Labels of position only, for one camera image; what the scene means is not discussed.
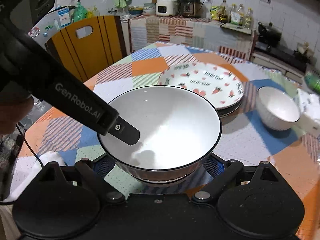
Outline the person left hand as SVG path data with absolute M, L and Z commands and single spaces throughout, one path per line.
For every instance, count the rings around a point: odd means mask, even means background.
M 16 124 L 21 121 L 34 106 L 33 97 L 21 102 L 1 103 L 1 135 L 7 135 L 15 130 Z

